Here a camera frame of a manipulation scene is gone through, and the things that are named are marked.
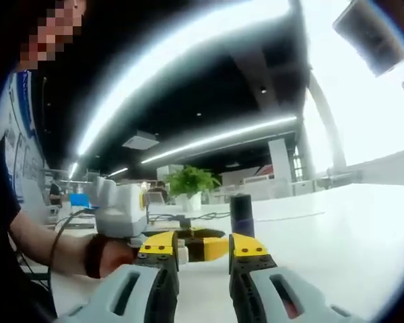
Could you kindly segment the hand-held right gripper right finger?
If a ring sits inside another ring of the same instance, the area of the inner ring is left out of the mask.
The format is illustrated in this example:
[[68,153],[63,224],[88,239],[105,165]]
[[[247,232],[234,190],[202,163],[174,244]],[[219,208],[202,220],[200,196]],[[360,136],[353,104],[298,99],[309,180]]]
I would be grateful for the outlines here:
[[230,297],[239,322],[359,322],[329,305],[322,291],[287,267],[277,266],[257,239],[229,237]]

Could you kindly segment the person's left hand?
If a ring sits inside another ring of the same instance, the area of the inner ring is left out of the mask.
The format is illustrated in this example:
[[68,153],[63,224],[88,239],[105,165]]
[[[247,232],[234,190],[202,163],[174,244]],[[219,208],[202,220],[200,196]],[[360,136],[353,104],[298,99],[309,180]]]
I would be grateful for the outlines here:
[[111,240],[105,243],[100,257],[99,276],[107,277],[123,264],[133,264],[137,250],[123,241]]

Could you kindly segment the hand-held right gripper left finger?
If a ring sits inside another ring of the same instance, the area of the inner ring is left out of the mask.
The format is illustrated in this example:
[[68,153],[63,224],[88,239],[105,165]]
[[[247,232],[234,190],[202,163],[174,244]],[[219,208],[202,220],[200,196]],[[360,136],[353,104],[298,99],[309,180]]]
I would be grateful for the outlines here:
[[59,322],[173,322],[178,294],[178,237],[165,231],[148,237],[133,264],[116,269]]

